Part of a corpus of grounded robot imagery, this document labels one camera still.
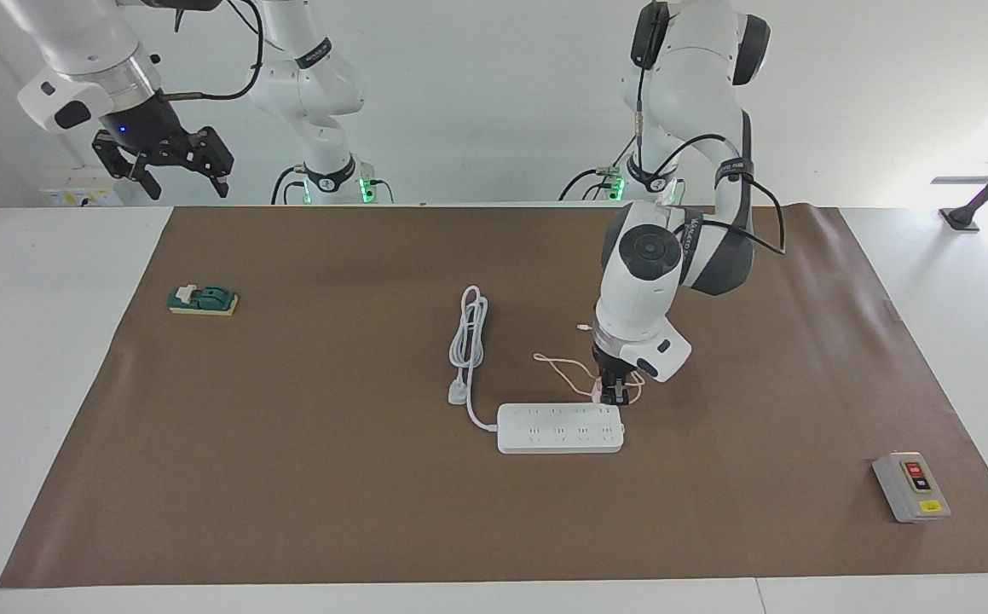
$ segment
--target table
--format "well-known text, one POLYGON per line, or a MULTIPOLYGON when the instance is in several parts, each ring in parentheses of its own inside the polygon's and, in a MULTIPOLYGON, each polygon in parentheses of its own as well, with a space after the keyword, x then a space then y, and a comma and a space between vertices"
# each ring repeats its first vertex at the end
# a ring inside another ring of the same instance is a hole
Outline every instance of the table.
MULTIPOLYGON (((164 207, 0 210, 0 571, 169 214, 164 207)), ((984 240, 952 233, 934 212, 844 215, 988 463, 984 240)), ((821 609, 828 600, 842 611, 900 610, 900 603, 942 613, 988 609, 988 575, 0 591, 0 611, 94 611, 99 604, 127 611, 368 611, 385 603, 392 611, 457 611, 466 603, 472 611, 630 605, 774 613, 821 609)))

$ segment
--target push button switch box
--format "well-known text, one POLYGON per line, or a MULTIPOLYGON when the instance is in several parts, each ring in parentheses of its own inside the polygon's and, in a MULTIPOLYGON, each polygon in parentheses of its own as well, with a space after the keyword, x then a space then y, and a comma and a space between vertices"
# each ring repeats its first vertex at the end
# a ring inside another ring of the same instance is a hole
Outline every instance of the push button switch box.
POLYGON ((899 522, 927 522, 950 517, 952 510, 926 459, 918 452, 892 452, 872 463, 872 470, 899 522))

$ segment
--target white power strip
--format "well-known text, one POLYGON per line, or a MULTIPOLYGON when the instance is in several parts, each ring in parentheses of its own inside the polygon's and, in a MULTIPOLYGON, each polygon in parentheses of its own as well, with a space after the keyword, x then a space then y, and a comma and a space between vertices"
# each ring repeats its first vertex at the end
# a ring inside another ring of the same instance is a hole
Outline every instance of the white power strip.
POLYGON ((497 447, 506 455, 595 455, 622 449, 614 405, 507 403, 497 411, 497 447))

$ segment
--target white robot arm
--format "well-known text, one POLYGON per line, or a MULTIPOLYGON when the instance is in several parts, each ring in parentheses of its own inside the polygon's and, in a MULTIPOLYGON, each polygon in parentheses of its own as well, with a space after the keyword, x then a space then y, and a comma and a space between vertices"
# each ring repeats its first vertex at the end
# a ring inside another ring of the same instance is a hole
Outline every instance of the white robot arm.
MULTIPOLYGON (((0 0, 38 44, 46 67, 20 93, 27 115, 61 133, 93 118, 104 130, 93 150, 115 178, 139 182, 152 198, 161 188, 147 166, 178 165, 200 172, 222 197, 233 156, 210 127, 188 133, 170 101, 232 100, 200 92, 166 95, 155 55, 147 54, 119 14, 120 5, 211 11, 221 0, 0 0), (131 156, 127 162, 120 150, 131 156)), ((317 203, 374 199, 373 168, 351 152, 333 116, 356 113, 365 87, 353 66, 334 52, 315 6, 306 0, 258 0, 263 35, 290 60, 252 68, 251 98, 286 121, 298 137, 306 189, 317 203)))
POLYGON ((315 203, 371 200, 373 168, 350 152, 345 132, 333 117, 357 113, 364 106, 361 75, 333 50, 313 3, 260 0, 260 5, 269 38, 292 59, 264 65, 251 99, 298 136, 305 189, 315 203))
POLYGON ((664 157, 670 143, 682 143, 677 151, 693 147, 717 170, 715 210, 701 215, 638 201, 615 215, 592 345, 604 403, 627 403, 626 377, 634 369, 666 381, 687 361, 691 346, 667 318, 679 285, 719 295, 747 279, 754 256, 751 120, 732 86, 758 72, 769 36, 763 20, 736 13, 728 0, 650 3, 642 10, 631 52, 641 67, 640 109, 638 74, 625 81, 644 130, 638 160, 627 167, 647 191, 661 192, 673 180, 667 167, 676 156, 664 157))
POLYGON ((53 133, 99 119, 104 130, 92 148, 101 162, 113 177, 140 183, 154 199, 161 188, 147 165, 196 171, 223 197, 232 154, 212 128, 182 128, 159 88, 159 58, 147 54, 118 11, 119 4, 208 11, 220 1, 0 0, 46 62, 18 94, 21 106, 53 133))

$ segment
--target white plug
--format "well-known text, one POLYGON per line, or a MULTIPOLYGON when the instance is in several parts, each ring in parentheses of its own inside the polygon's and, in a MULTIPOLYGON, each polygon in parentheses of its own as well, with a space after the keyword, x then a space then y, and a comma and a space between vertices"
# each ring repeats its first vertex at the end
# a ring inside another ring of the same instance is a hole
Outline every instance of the white plug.
POLYGON ((463 384, 462 379, 455 378, 448 385, 448 402, 453 405, 467 404, 467 384, 463 384))

